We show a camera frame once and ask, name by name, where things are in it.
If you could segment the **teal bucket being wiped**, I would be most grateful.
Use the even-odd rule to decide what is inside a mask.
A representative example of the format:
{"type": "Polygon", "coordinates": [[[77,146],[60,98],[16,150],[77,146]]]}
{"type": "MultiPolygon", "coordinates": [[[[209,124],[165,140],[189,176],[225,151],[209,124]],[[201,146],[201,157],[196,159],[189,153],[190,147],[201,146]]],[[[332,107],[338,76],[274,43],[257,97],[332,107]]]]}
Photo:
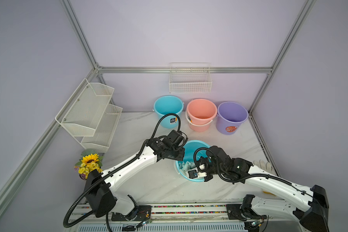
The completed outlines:
{"type": "Polygon", "coordinates": [[[200,140],[188,141],[184,145],[185,155],[184,155],[183,161],[175,161],[175,170],[177,171],[177,173],[181,175],[182,177],[184,177],[186,180],[189,180],[192,182],[205,181],[203,177],[197,177],[195,179],[191,179],[188,174],[188,171],[196,168],[194,164],[193,155],[195,151],[199,148],[210,148],[210,145],[200,140]]]}

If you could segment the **mint green microfibre cloth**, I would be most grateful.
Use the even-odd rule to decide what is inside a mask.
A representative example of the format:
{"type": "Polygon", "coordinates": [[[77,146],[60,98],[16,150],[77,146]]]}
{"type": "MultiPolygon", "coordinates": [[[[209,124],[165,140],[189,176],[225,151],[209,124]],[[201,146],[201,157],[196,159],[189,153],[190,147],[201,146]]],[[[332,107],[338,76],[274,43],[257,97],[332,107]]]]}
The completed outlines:
{"type": "Polygon", "coordinates": [[[187,175],[188,171],[196,168],[195,163],[191,161],[181,161],[178,163],[178,166],[179,172],[183,175],[187,175]]]}

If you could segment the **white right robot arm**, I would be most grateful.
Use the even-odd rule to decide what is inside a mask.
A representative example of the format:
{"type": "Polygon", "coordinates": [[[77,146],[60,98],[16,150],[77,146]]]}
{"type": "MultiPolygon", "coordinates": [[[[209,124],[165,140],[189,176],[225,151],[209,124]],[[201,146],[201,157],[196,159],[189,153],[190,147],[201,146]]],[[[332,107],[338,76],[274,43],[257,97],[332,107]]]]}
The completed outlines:
{"type": "Polygon", "coordinates": [[[248,160],[230,158],[217,146],[196,149],[193,161],[195,169],[189,172],[192,179],[203,176],[205,181],[210,181],[214,175],[218,175],[225,182],[256,186],[280,198],[267,200],[247,194],[238,209],[228,209],[230,217],[263,223],[268,216],[274,216],[297,221],[311,232],[329,231],[329,204],[324,188],[292,183],[248,160]]]}

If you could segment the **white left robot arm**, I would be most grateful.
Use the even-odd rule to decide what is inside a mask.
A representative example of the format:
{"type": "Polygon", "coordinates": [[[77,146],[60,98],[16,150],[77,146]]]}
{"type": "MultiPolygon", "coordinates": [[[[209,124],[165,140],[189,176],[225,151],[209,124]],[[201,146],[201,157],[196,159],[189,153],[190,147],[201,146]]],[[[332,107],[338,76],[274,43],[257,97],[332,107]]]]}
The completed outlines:
{"type": "Polygon", "coordinates": [[[185,133],[172,130],[168,135],[145,140],[136,154],[119,165],[101,174],[90,173],[85,189],[100,181],[86,194],[94,216],[100,218],[112,212],[124,216],[126,220],[133,220],[138,214],[139,205],[131,195],[121,193],[119,188],[143,169],[162,159],[182,161],[187,141],[185,133]]]}

